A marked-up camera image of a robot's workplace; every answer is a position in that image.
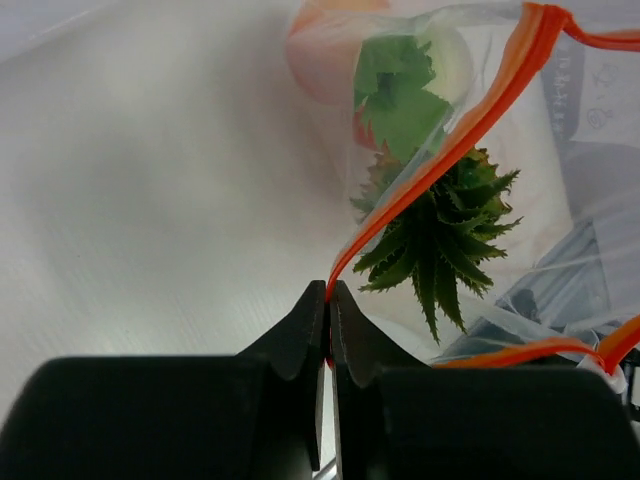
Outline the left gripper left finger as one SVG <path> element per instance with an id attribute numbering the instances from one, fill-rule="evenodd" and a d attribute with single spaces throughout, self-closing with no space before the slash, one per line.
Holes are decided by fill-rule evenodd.
<path id="1" fill-rule="evenodd" d="M 308 479 L 320 467 L 325 285 L 234 355 L 59 357 L 1 430 L 5 479 Z"/>

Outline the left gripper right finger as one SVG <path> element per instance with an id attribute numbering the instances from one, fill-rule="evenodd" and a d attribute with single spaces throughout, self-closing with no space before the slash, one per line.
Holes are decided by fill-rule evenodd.
<path id="1" fill-rule="evenodd" d="M 597 374 L 563 365 L 432 368 L 327 294 L 343 479 L 635 479 L 639 442 Z"/>

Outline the orange fake pineapple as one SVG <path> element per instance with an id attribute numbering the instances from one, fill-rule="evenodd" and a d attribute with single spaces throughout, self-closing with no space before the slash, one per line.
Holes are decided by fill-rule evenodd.
<path id="1" fill-rule="evenodd" d="M 465 327 L 458 287 L 484 297 L 494 282 L 483 262 L 504 258 L 494 240 L 519 225 L 504 222 L 504 201 L 520 172 L 500 174 L 484 148 L 472 148 L 384 228 L 378 243 L 353 267 L 368 275 L 363 292 L 386 292 L 410 282 L 433 339 L 438 320 Z"/>

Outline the clear zip bag orange seal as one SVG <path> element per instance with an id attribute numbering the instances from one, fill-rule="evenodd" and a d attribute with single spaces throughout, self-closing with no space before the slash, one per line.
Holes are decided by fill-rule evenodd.
<path id="1" fill-rule="evenodd" d="M 473 80 L 444 126 L 406 163 L 354 139 L 354 96 L 336 106 L 304 94 L 342 183 L 348 221 L 331 277 L 421 362 L 516 364 L 544 354 L 613 370 L 639 346 L 639 5 L 581 1 L 388 1 L 366 38 L 457 30 Z M 472 148 L 500 174 L 513 230 L 504 258 L 482 263 L 493 287 L 458 287 L 465 327 L 438 320 L 433 339 L 410 282 L 363 292 L 353 270 L 384 228 Z"/>

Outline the white fake radish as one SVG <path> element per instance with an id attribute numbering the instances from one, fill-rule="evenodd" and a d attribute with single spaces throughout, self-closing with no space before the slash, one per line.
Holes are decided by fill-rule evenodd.
<path id="1" fill-rule="evenodd" d="M 472 80 L 470 50 L 453 28 L 368 38 L 354 76 L 354 139 L 403 163 L 426 141 L 436 150 Z"/>

